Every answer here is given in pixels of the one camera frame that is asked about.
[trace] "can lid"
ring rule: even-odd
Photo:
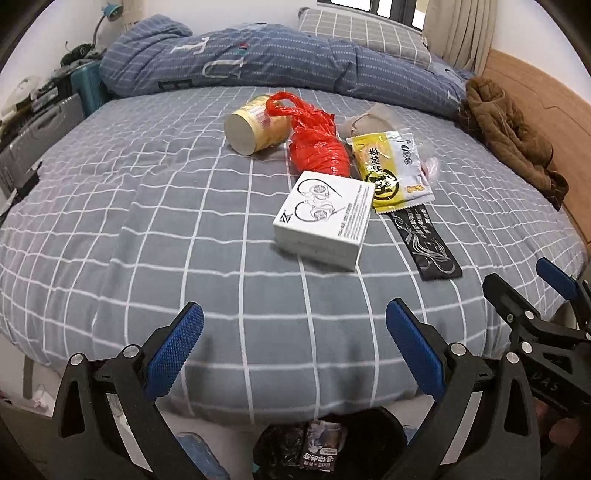
[[[224,122],[224,133],[230,146],[240,155],[252,155],[256,150],[256,136],[248,121],[232,113]]]

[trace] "blue gripper pad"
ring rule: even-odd
[[[170,391],[203,332],[203,310],[194,304],[148,364],[145,394],[152,402]]]
[[[535,272],[565,300],[574,300],[577,297],[577,283],[547,258],[538,260]]]
[[[445,395],[443,365],[397,300],[388,304],[386,327],[419,388],[436,402],[441,401]]]

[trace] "brown fleece garment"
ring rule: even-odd
[[[560,210],[569,184],[551,166],[552,144],[525,122],[519,107],[500,85],[484,77],[471,78],[459,123]]]

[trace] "snack wrapper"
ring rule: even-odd
[[[376,213],[388,213],[435,200],[421,169],[413,134],[397,131],[347,139],[365,181],[375,185]]]

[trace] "blue duvet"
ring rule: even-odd
[[[297,87],[415,108],[455,119],[465,97],[457,77],[349,41],[282,25],[193,36],[163,15],[139,22],[106,52],[100,75],[121,97],[202,86]]]

